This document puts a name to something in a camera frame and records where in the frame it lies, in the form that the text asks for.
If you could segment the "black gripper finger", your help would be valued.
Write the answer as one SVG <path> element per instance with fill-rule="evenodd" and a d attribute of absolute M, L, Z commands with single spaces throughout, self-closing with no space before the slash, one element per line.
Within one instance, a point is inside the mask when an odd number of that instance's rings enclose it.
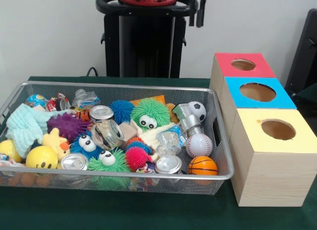
<path fill-rule="evenodd" d="M 196 27 L 202 27 L 204 25 L 206 0 L 200 0 L 200 7 L 197 12 Z"/>
<path fill-rule="evenodd" d="M 195 12 L 196 12 L 196 0 L 190 0 L 190 14 L 189 14 L 189 26 L 194 26 Z"/>

